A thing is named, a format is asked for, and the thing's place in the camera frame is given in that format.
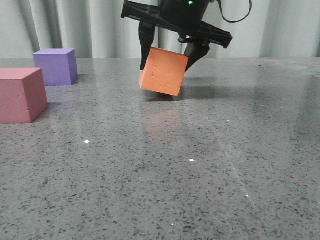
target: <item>pink block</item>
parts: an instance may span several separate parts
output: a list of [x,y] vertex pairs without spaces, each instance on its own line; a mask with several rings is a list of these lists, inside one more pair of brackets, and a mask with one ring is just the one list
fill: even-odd
[[0,68],[0,124],[32,123],[47,107],[41,68]]

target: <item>gray speckled countertop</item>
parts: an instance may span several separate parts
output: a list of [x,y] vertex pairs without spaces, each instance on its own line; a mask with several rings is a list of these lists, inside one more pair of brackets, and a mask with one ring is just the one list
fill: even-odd
[[77,64],[0,124],[0,239],[320,239],[320,58],[203,59],[178,97],[138,59]]

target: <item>foam block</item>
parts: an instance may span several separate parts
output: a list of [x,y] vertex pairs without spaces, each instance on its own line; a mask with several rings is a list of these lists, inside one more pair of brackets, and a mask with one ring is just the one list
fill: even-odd
[[179,53],[152,47],[144,70],[140,73],[140,87],[178,96],[188,60],[187,56]]
[[35,66],[42,68],[46,86],[72,85],[78,77],[73,48],[43,49],[33,54]]
[[41,68],[0,68],[0,124],[32,123],[47,107]]

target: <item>curtain fold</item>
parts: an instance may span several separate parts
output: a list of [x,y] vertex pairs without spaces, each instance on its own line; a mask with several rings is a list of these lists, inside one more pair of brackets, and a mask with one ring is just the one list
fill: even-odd
[[[158,5],[160,0],[133,0]],[[120,18],[123,0],[0,0],[0,58],[32,58],[45,48],[75,48],[78,58],[140,58],[139,22]],[[222,0],[238,20],[249,0]],[[223,21],[217,2],[203,20],[231,32],[228,49],[211,44],[210,58],[320,57],[320,1],[253,0],[250,16]],[[153,46],[183,53],[178,34],[156,28]]]

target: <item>purple cube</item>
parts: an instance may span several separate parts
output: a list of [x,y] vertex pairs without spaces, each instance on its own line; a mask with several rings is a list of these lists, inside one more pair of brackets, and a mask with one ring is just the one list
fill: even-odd
[[42,68],[46,86],[72,85],[78,77],[74,48],[43,49],[33,54],[35,66]]

